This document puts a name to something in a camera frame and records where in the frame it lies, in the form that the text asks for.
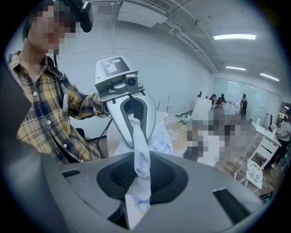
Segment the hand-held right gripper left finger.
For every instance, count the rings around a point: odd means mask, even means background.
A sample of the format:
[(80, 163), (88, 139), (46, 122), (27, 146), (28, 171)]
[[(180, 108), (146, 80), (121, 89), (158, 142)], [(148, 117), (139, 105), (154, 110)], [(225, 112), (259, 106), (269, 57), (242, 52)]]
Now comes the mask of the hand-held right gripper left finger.
[(124, 203), (108, 198), (96, 176), (13, 138), (0, 142), (0, 172), (12, 202), (37, 233), (132, 233)]

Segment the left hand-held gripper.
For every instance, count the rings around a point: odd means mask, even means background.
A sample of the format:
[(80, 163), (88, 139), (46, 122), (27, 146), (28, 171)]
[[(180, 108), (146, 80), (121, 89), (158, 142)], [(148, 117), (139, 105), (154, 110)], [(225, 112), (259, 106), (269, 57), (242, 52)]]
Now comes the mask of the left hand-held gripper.
[(99, 101), (104, 102), (125, 143), (134, 147), (133, 127), (125, 110), (129, 101), (133, 117), (140, 121), (140, 128), (149, 143), (156, 124), (156, 103), (138, 81), (138, 70), (124, 56), (99, 60), (95, 69), (95, 88)]

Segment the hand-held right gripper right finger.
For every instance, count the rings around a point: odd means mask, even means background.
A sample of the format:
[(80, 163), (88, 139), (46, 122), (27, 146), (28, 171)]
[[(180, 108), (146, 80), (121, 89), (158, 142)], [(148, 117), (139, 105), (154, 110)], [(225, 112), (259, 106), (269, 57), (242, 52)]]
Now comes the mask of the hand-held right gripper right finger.
[(152, 205), (130, 233), (246, 233), (264, 209), (260, 199), (220, 170), (157, 153), (188, 174), (185, 190), (172, 202)]

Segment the white garment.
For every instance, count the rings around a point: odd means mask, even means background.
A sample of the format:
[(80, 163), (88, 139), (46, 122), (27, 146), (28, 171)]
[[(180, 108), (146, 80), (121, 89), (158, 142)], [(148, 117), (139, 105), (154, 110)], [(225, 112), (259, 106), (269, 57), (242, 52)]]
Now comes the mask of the white garment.
[[(155, 125), (153, 134), (148, 144), (150, 151), (161, 152), (164, 154), (174, 155), (173, 146), (169, 133), (164, 125)], [(123, 139), (120, 139), (117, 149), (113, 156), (123, 153), (133, 152), (134, 150), (127, 146)]]

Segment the pale blue garment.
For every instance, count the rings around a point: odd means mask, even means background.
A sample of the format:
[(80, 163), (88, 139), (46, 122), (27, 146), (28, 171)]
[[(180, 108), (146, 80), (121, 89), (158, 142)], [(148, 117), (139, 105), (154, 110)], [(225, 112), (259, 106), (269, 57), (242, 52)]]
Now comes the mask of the pale blue garment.
[(133, 230), (150, 209), (151, 158), (146, 137), (141, 129), (141, 120), (129, 115), (133, 127), (134, 181), (125, 195), (127, 222)]

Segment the person's left forearm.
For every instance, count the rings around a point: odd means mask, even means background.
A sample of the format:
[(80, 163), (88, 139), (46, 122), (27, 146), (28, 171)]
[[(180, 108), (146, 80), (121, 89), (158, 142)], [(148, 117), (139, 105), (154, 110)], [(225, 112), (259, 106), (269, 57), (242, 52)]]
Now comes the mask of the person's left forearm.
[(99, 95), (92, 93), (85, 95), (78, 91), (68, 91), (68, 113), (69, 116), (84, 120), (91, 117), (105, 118), (109, 113), (105, 110), (104, 104), (99, 101)]

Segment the beige floral table runner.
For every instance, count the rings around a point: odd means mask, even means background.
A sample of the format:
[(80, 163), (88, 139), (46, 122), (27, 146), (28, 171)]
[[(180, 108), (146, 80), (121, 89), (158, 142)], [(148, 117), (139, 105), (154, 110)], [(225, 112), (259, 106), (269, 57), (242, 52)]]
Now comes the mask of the beige floral table runner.
[(176, 116), (171, 115), (166, 117), (164, 125), (170, 136), (174, 155), (183, 158), (187, 150), (186, 126), (181, 124)]

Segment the white chair floral cushion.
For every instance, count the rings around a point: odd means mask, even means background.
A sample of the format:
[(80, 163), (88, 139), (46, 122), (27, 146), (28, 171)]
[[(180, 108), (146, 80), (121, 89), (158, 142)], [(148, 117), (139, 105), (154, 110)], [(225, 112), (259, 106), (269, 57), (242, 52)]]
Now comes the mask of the white chair floral cushion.
[(256, 191), (262, 189), (262, 183), (263, 183), (263, 170), (262, 168), (254, 162), (252, 159), (257, 153), (257, 150), (260, 149), (261, 144), (265, 137), (262, 137), (262, 140), (258, 144), (257, 148), (254, 150), (252, 155), (247, 159), (247, 161), (238, 169), (234, 172), (233, 179), (236, 179), (236, 176), (238, 172), (243, 168), (246, 167), (246, 172), (245, 176), (243, 179), (239, 181), (239, 183), (245, 183), (245, 187), (247, 187), (248, 183), (250, 182), (252, 185), (256, 187)]

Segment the potted blue white flowers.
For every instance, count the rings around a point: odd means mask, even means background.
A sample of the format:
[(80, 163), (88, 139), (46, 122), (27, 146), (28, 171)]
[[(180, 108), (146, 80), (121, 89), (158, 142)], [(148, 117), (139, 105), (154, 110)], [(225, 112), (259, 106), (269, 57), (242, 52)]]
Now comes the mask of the potted blue white flowers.
[(178, 116), (179, 128), (182, 131), (187, 130), (188, 122), (191, 120), (191, 116), (189, 114), (180, 114)]

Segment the white desk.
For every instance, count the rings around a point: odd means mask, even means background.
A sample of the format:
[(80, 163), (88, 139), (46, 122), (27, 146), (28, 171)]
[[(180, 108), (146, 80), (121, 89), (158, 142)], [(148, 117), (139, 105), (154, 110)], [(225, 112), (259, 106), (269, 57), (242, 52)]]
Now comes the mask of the white desk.
[(265, 128), (261, 127), (260, 125), (254, 122), (252, 122), (251, 124), (254, 127), (257, 134), (265, 137), (267, 140), (271, 141), (273, 144), (277, 145), (278, 147), (281, 147), (281, 144), (279, 143), (279, 141), (276, 139), (275, 135), (272, 132), (267, 131)]

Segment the yellow plaid shirt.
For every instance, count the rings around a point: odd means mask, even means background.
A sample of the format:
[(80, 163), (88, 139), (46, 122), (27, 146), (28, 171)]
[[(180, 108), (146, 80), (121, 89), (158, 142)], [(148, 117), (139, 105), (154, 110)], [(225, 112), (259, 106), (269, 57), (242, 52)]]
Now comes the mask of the yellow plaid shirt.
[(32, 106), (24, 117), (17, 137), (39, 152), (51, 155), (57, 164), (100, 159), (100, 152), (70, 123), (68, 91), (74, 91), (77, 87), (65, 73), (55, 68), (49, 56), (43, 60), (41, 76), (33, 82), (21, 65), (19, 54), (10, 54), (8, 64)]

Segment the white ceiling pipes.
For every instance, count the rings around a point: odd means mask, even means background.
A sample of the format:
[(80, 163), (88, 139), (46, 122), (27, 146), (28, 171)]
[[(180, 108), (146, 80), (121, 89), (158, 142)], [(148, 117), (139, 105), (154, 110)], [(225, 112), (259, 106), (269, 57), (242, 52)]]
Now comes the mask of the white ceiling pipes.
[(174, 30), (173, 35), (190, 47), (213, 73), (218, 72), (220, 57), (201, 21), (189, 15), (185, 19), (168, 16), (166, 23)]

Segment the white ceiling air conditioner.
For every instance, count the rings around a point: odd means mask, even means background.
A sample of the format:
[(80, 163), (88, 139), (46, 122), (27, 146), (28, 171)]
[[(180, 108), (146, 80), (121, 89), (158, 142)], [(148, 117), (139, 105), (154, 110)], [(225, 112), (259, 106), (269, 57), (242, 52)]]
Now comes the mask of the white ceiling air conditioner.
[(135, 23), (149, 28), (152, 28), (156, 24), (163, 24), (168, 20), (162, 13), (128, 1), (124, 1), (121, 4), (117, 19), (119, 21)]

